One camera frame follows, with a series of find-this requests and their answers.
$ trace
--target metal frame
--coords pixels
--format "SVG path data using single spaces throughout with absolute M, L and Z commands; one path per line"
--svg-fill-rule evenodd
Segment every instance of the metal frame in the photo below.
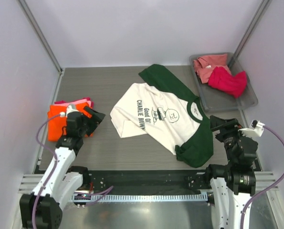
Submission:
M 268 9 L 268 6 L 270 5 L 271 2 L 272 2 L 272 0 L 262 0 L 260 6 L 258 7 L 255 15 L 252 18 L 252 21 L 250 22 L 250 24 L 248 26 L 245 34 L 243 35 L 241 42 L 239 43 L 239 45 L 237 46 L 237 48 L 234 52 L 235 59 L 238 59 L 239 55 L 241 54 L 242 50 L 244 49 L 244 47 L 245 47 L 245 45 L 248 41 L 248 39 L 251 37 L 253 31 L 255 30 L 256 26 L 258 25 L 258 23 L 262 19 L 264 13 Z
M 17 2 L 19 3 L 19 5 L 21 6 L 24 14 L 26 15 L 27 19 L 29 20 L 33 30 L 35 31 L 36 35 L 38 36 L 40 42 L 42 43 L 44 49 L 46 50 L 47 54 L 49 55 L 51 61 L 53 62 L 53 64 L 55 65 L 57 71 L 61 74 L 62 73 L 62 68 L 60 66 L 60 64 L 58 63 L 50 45 L 48 44 L 44 34 L 42 33 L 35 17 L 33 16 L 30 8 L 28 7 L 27 3 L 25 0 L 17 0 Z

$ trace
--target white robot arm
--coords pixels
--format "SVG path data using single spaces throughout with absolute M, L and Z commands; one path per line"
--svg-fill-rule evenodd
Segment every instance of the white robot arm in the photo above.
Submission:
M 20 199 L 24 228 L 59 228 L 63 210 L 73 193 L 82 185 L 89 184 L 86 167 L 69 167 L 83 145 L 83 137 L 90 136 L 105 115 L 88 106 L 84 110 L 91 117 L 77 111 L 73 104 L 67 107 L 66 114 L 60 114 L 67 117 L 66 134 L 59 138 L 54 157 L 41 181 L 31 194 L 24 194 Z

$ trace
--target folded clothing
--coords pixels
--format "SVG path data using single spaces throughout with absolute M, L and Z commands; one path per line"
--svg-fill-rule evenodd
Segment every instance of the folded clothing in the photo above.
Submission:
M 210 75 L 208 84 L 238 98 L 247 86 L 246 72 L 240 72 L 236 76 L 232 76 L 225 68 L 216 67 Z
M 88 102 L 76 104 L 76 109 L 82 113 L 84 113 L 86 116 L 91 117 L 91 115 L 84 110 L 85 106 L 89 106 Z M 50 106 L 50 111 L 47 113 L 47 117 L 51 118 L 55 115 L 60 114 L 60 112 L 66 112 L 67 106 L 61 106 L 59 104 L 54 104 Z M 66 134 L 65 128 L 66 126 L 66 117 L 56 117 L 53 120 L 48 122 L 48 140 L 49 141 L 58 141 L 58 139 L 61 137 L 62 133 Z
M 198 57 L 194 60 L 194 69 L 197 75 L 200 77 L 202 83 L 209 81 L 210 75 L 216 67 L 224 68 L 229 74 L 231 71 L 227 66 L 227 54 L 220 55 L 205 55 Z

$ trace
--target white t-shirt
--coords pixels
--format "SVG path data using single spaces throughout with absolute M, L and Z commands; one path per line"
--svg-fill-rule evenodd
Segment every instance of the white t-shirt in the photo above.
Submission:
M 175 145 L 188 141 L 203 120 L 195 102 L 189 104 L 147 83 L 132 84 L 110 115 L 121 138 L 149 134 L 174 155 Z

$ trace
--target t-shirt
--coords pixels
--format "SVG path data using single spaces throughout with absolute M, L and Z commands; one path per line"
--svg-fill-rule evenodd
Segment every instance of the t-shirt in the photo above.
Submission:
M 162 65 L 139 75 L 146 83 L 132 84 L 110 113 L 119 136 L 149 134 L 177 160 L 202 166 L 213 155 L 213 135 L 199 98 Z

